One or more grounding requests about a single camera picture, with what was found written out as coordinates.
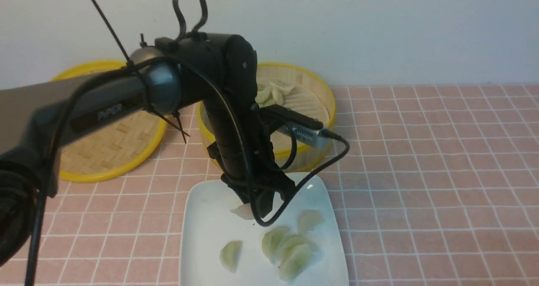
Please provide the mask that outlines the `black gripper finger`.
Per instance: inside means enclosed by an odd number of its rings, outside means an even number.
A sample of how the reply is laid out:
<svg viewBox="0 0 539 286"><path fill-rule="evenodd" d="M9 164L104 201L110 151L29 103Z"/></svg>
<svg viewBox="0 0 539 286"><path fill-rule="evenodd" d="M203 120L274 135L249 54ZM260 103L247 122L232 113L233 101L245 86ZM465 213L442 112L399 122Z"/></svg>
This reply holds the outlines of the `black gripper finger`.
<svg viewBox="0 0 539 286"><path fill-rule="evenodd" d="M256 211L260 219L265 218L273 209L275 191L256 192Z"/></svg>

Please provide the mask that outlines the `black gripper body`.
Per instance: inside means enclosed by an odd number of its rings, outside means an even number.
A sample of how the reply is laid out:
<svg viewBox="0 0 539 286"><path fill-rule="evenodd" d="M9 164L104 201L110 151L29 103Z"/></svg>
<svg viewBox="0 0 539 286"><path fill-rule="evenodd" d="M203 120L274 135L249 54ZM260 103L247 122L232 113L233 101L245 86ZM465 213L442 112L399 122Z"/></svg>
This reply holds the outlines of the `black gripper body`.
<svg viewBox="0 0 539 286"><path fill-rule="evenodd" d="M295 195L294 182L279 166L267 127L261 122L260 109L229 111L224 105L207 105L206 115L214 134L208 155L221 168L221 179L240 200L246 197L256 206L257 191L275 191L283 201Z"/></svg>

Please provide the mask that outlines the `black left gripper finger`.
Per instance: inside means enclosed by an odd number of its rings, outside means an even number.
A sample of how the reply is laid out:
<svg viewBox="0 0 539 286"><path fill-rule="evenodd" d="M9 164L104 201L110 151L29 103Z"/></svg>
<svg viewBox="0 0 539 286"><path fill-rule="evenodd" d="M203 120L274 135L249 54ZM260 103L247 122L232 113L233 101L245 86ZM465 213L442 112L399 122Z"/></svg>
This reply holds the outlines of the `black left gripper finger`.
<svg viewBox="0 0 539 286"><path fill-rule="evenodd" d="M238 213L239 214L253 214L253 211L252 211L252 206L251 206L251 203L250 203L250 199L248 197L246 197L243 201L242 201L242 205L240 205L238 207Z"/></svg>

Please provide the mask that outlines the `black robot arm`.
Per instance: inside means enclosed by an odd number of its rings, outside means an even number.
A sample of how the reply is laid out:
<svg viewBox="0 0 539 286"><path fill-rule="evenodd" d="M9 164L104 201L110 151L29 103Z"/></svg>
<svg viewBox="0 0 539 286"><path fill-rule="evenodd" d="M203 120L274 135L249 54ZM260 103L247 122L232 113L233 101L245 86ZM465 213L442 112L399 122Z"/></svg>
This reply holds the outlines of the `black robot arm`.
<svg viewBox="0 0 539 286"><path fill-rule="evenodd" d="M158 38L120 69L1 91L1 263L40 241L44 205L58 192L59 151L136 111L168 116L202 102L221 179L258 215L295 184L275 162L255 102L257 54L239 35L191 32Z"/></svg>

